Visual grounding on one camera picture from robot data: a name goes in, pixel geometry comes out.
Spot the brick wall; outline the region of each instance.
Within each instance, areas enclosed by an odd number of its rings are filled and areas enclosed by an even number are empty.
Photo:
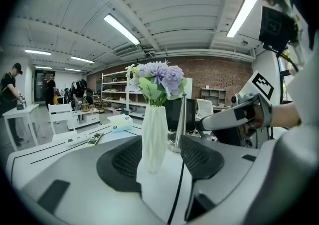
[[[251,63],[232,61],[222,58],[209,57],[174,57],[169,60],[170,65],[178,65],[183,69],[184,76],[193,78],[192,98],[201,98],[201,88],[226,90],[226,105],[231,105],[231,97],[238,93],[252,76]],[[110,68],[87,76],[88,87],[95,90],[96,80],[104,74],[122,71],[127,65]]]

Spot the ceiling light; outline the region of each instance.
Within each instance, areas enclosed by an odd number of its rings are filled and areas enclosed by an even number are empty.
[[[135,45],[140,44],[138,39],[134,37],[118,20],[116,20],[112,15],[108,14],[104,21],[106,21],[108,24],[116,28],[120,33],[126,36],[127,39],[129,39],[132,43]]]
[[[237,31],[240,29],[241,25],[243,25],[250,11],[253,9],[254,4],[257,0],[244,0],[239,13],[236,16],[235,21],[230,27],[230,30],[227,33],[227,37],[234,37]]]
[[[35,66],[35,68],[52,69],[51,67]]]
[[[74,56],[71,56],[71,59],[80,60],[80,61],[84,61],[84,62],[88,62],[88,63],[94,63],[94,61],[92,61],[92,60],[86,60],[86,59],[82,59],[82,58],[78,58],[78,57],[74,57]]]
[[[50,52],[41,52],[41,51],[34,51],[34,50],[25,50],[26,53],[33,53],[33,54],[42,54],[42,55],[51,55]]]
[[[75,72],[81,72],[81,70],[78,69],[72,69],[72,68],[65,68],[65,70],[75,71]]]

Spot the purple flower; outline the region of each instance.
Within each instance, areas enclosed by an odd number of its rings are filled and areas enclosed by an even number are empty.
[[[169,66],[165,77],[163,77],[161,84],[165,88],[167,97],[171,95],[178,95],[178,87],[183,80],[184,73],[178,66]]]
[[[143,77],[146,73],[147,73],[147,67],[144,64],[139,64],[136,67],[137,69],[139,69],[139,77]]]
[[[129,85],[129,91],[132,92],[138,92],[140,91],[140,88],[136,85],[136,77],[133,77],[132,79],[130,79],[130,85]]]
[[[168,65],[162,62],[150,62],[146,64],[147,72],[150,72],[153,83],[161,84],[162,79],[166,76]]]

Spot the cabinet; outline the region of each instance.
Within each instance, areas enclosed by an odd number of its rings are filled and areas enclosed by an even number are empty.
[[[214,106],[222,107],[226,102],[226,90],[224,89],[201,89],[201,98],[210,100]]]
[[[74,123],[75,128],[79,128],[79,127],[100,122],[100,116],[97,113],[96,109],[93,109],[89,112],[77,111],[72,114],[72,119],[68,120],[67,122],[67,126],[69,129],[73,129],[72,122]]]

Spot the white vase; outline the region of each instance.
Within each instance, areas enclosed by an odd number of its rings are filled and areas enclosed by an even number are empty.
[[[150,173],[160,170],[167,148],[165,107],[146,107],[142,124],[142,157]]]

